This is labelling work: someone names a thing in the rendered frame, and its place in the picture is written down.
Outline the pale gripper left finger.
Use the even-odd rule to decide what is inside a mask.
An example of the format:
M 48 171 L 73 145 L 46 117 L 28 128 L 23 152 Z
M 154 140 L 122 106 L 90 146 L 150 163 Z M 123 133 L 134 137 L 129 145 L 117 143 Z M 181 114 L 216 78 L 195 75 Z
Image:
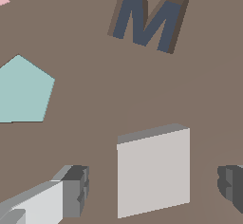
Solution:
M 80 217 L 89 192 L 89 167 L 65 165 L 50 181 L 0 203 L 0 224 L 59 224 Z

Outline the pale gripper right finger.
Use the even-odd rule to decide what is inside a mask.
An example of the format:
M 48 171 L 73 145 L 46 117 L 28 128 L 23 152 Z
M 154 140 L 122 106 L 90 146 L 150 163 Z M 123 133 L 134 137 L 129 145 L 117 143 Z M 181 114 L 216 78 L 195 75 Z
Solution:
M 243 214 L 243 165 L 226 165 L 217 168 L 219 192 Z

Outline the brown slotted board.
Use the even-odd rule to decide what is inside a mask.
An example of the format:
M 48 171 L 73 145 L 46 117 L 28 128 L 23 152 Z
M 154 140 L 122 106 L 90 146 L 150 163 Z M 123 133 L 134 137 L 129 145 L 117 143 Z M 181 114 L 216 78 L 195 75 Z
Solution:
M 243 164 L 243 0 L 189 0 L 173 53 L 107 33 L 117 0 L 9 0 L 0 65 L 22 55 L 55 80 L 41 122 L 0 123 L 0 202 L 67 164 L 90 169 L 78 218 L 62 224 L 243 224 L 217 188 Z M 191 200 L 117 215 L 118 137 L 179 123 L 191 130 Z

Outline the white square block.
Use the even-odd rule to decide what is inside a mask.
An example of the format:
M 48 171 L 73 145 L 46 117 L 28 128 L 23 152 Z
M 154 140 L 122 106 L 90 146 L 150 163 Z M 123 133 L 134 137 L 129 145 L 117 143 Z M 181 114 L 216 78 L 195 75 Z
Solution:
M 190 129 L 178 123 L 118 137 L 118 217 L 190 201 Z

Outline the light teal pentagon block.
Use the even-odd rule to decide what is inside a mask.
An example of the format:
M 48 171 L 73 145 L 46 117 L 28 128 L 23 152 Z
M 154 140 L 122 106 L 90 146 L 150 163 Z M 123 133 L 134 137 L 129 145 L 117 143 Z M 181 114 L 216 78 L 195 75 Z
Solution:
M 43 121 L 55 79 L 21 55 L 0 67 L 0 122 Z

